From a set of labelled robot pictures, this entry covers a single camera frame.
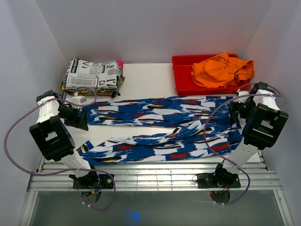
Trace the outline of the blue white patterned trousers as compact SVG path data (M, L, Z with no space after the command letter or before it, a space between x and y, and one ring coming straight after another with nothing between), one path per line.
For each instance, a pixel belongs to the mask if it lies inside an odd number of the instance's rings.
M102 101L86 108L87 124L117 128L79 154L93 165L178 161L233 152L242 140L226 97L166 97Z

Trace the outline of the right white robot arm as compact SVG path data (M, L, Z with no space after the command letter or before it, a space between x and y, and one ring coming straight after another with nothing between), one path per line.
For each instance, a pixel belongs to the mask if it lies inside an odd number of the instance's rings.
M254 84L250 92L240 91L239 100L230 103L231 119L234 123L245 120L242 140L236 150L218 164L212 175L218 187L238 181L242 167L255 153L271 148L277 141L289 115L276 104L276 91L264 82Z

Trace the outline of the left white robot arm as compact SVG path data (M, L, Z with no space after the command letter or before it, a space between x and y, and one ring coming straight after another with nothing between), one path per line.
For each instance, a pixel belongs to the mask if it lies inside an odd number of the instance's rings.
M70 178L80 185L96 188L100 184L95 168L75 149L75 142L67 126L88 131L86 110L63 104L58 93L50 90L36 97L39 117L29 131L46 160L60 162L73 173Z

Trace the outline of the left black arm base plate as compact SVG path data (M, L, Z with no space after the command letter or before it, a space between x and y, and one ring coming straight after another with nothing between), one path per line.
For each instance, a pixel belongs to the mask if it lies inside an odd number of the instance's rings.
M98 174L100 182L97 187L83 186L77 181L73 181L73 189L113 189L113 180L107 174Z

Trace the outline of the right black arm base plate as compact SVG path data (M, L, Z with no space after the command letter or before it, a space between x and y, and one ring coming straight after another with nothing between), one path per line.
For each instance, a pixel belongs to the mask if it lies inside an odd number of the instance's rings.
M216 173L201 173L197 175L198 188L240 188L237 174L222 177Z

